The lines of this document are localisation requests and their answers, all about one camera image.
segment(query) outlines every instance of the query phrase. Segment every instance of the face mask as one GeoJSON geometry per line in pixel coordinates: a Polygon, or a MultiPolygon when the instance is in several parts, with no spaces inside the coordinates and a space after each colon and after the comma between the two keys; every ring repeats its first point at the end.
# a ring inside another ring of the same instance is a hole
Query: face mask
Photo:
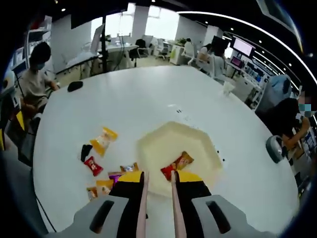
{"type": "Polygon", "coordinates": [[[45,63],[40,63],[37,65],[37,70],[41,70],[42,68],[44,68],[45,63]]]}
{"type": "Polygon", "coordinates": [[[298,109],[299,109],[300,113],[303,116],[306,116],[307,118],[312,117],[313,115],[315,115],[315,112],[316,112],[316,111],[312,111],[311,104],[301,104],[301,103],[299,103],[298,104],[298,109]]]}

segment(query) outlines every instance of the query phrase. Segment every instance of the black shirt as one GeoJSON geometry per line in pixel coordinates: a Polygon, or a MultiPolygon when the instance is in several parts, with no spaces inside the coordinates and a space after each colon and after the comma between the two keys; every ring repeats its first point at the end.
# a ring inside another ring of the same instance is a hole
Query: black shirt
{"type": "Polygon", "coordinates": [[[292,138],[294,136],[292,128],[299,127],[299,122],[296,120],[297,113],[299,113],[297,100],[287,98],[258,116],[273,135],[282,136],[284,134],[292,138]]]}

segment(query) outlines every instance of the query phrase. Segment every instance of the black computer mouse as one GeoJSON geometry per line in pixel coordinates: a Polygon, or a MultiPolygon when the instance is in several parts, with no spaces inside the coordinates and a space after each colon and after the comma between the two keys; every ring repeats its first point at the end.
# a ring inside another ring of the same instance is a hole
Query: black computer mouse
{"type": "Polygon", "coordinates": [[[83,81],[71,82],[71,83],[68,85],[67,91],[68,91],[68,92],[72,92],[72,91],[75,91],[75,90],[81,88],[82,86],[83,86],[83,81]]]}

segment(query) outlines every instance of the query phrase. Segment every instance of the white wall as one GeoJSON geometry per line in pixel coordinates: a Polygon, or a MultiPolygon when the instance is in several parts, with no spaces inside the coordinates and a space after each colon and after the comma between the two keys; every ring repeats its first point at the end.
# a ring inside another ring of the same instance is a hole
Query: white wall
{"type": "Polygon", "coordinates": [[[149,7],[135,6],[134,20],[132,26],[131,43],[134,44],[136,40],[141,39],[145,35],[147,20],[149,15],[149,7]]]}
{"type": "Polygon", "coordinates": [[[207,27],[187,19],[186,17],[180,16],[175,40],[180,38],[190,38],[194,44],[200,47],[204,42],[206,31],[207,27]]]}
{"type": "Polygon", "coordinates": [[[72,30],[70,26],[70,15],[52,24],[51,48],[55,73],[65,69],[67,61],[77,56],[85,43],[91,42],[91,22],[72,30]]]}

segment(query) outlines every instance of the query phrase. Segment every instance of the snack package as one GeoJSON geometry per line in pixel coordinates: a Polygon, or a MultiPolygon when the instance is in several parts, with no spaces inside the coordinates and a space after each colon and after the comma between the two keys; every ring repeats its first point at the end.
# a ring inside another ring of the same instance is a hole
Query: snack package
{"type": "Polygon", "coordinates": [[[128,166],[120,166],[122,172],[132,172],[132,171],[138,171],[139,167],[137,163],[133,163],[132,165],[128,166]]]}
{"type": "Polygon", "coordinates": [[[194,159],[192,157],[190,157],[190,155],[186,151],[183,151],[182,155],[180,157],[178,157],[169,166],[162,168],[161,172],[164,174],[166,179],[168,181],[170,181],[173,170],[182,170],[183,168],[186,167],[186,165],[192,163],[193,161],[194,161],[194,159]]]}
{"type": "Polygon", "coordinates": [[[109,176],[109,179],[112,179],[113,180],[113,185],[115,185],[116,182],[118,182],[118,179],[122,176],[126,174],[126,172],[109,172],[108,173],[108,176],[109,176]]]}
{"type": "Polygon", "coordinates": [[[97,194],[100,195],[108,195],[113,187],[113,180],[97,180],[97,194]]]}
{"type": "Polygon", "coordinates": [[[97,188],[96,187],[88,187],[87,188],[87,193],[88,193],[88,197],[89,197],[89,200],[93,200],[94,198],[98,197],[98,194],[97,194],[97,188]]]}
{"type": "Polygon", "coordinates": [[[115,133],[107,127],[104,127],[102,135],[98,136],[93,140],[90,140],[90,143],[93,146],[94,150],[98,154],[100,154],[100,156],[104,156],[109,144],[115,141],[117,137],[117,133],[115,133]]]}
{"type": "Polygon", "coordinates": [[[102,170],[104,170],[103,167],[96,164],[93,156],[91,156],[88,160],[86,160],[84,164],[90,168],[94,176],[97,176],[98,174],[100,174],[102,170]]]}

